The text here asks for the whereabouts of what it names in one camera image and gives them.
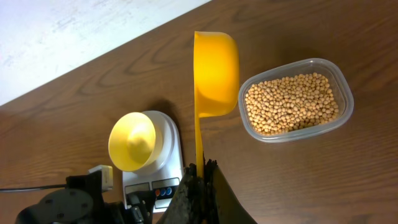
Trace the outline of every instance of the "white floor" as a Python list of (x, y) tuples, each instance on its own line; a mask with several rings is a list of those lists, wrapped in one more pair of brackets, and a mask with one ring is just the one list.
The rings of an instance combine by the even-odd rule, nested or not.
[(1, 0), (0, 105), (210, 0)]

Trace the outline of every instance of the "black mechanical device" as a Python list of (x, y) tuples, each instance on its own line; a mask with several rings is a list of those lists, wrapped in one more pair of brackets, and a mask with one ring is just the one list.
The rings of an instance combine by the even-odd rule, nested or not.
[[(158, 223), (256, 223), (238, 202), (216, 165), (205, 166), (205, 179), (196, 177), (196, 166), (185, 174)], [(102, 193), (113, 187), (112, 167), (98, 166), (88, 175), (70, 176), (64, 189), (46, 195), (38, 204), (21, 211), (16, 224), (150, 224), (154, 190), (127, 195), (122, 202), (106, 203)]]

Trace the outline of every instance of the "yellow spoon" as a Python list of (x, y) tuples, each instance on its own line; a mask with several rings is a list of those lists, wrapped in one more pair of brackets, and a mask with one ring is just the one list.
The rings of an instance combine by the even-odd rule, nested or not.
[(233, 110), (239, 93), (239, 57), (235, 41), (222, 32), (195, 32), (193, 46), (197, 176), (203, 177), (199, 118)]

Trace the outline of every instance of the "black wire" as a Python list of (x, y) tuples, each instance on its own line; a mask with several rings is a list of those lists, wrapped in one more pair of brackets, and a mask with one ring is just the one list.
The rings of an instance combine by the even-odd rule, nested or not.
[(41, 187), (26, 187), (20, 189), (0, 189), (1, 192), (25, 192), (25, 191), (33, 191), (33, 190), (45, 190), (45, 189), (54, 189), (54, 188), (62, 188), (66, 187), (66, 184), (56, 184), (56, 185), (47, 185)]

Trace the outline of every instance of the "wood grain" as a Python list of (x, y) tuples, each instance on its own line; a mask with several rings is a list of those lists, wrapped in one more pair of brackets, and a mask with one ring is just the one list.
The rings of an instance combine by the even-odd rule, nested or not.
[[(0, 187), (59, 184), (111, 164), (113, 124), (160, 110), (177, 122), (183, 160), (195, 161), (193, 31), (238, 43), (241, 83), (265, 70), (321, 57), (354, 95), (342, 127), (309, 139), (264, 144), (237, 108), (201, 120), (206, 158), (216, 159), (259, 223), (398, 223), (398, 17), (395, 1), (212, 1), (0, 107)], [(107, 201), (122, 199), (115, 170)], [(0, 194), (12, 223), (47, 192)]]

